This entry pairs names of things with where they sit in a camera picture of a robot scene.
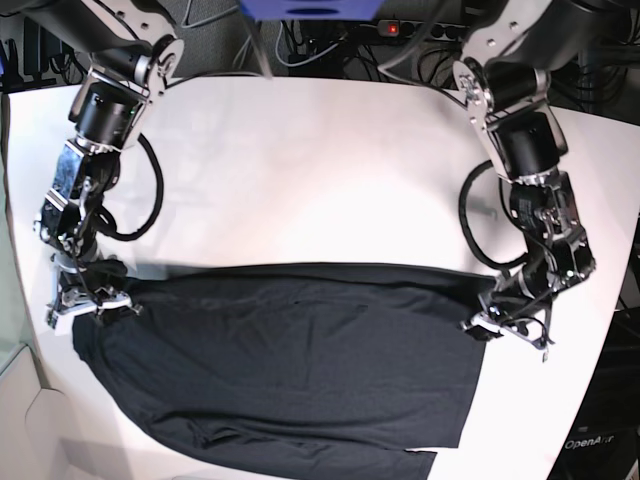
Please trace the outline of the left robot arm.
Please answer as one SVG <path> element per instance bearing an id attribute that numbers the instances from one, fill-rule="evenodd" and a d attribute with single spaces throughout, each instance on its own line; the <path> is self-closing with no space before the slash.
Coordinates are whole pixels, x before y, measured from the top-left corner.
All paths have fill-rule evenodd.
<path id="1" fill-rule="evenodd" d="M 499 178 L 499 196 L 527 249 L 497 265 L 493 289 L 462 330 L 480 341 L 510 334 L 551 345 L 552 305 L 596 267 L 569 176 L 568 146 L 548 101 L 564 67 L 635 1 L 499 1 L 468 32 L 453 77 L 463 107 Z"/>

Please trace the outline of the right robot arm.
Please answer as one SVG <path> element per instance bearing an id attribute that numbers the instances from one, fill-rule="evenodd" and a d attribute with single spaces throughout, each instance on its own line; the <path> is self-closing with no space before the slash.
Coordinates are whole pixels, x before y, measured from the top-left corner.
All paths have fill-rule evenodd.
<path id="1" fill-rule="evenodd" d="M 140 310 L 119 285 L 124 264 L 104 258 L 96 237 L 135 241 L 159 216 L 164 179 L 142 123 L 164 95 L 184 43 L 157 1 L 33 1 L 24 13 L 91 61 L 69 112 L 75 133 L 34 222 L 41 241 L 55 251 L 47 323 L 62 332 L 81 316 L 100 321 L 108 310 Z M 155 200 L 141 227 L 121 233 L 103 202 L 118 182 L 121 153 L 135 144 L 150 160 Z"/>

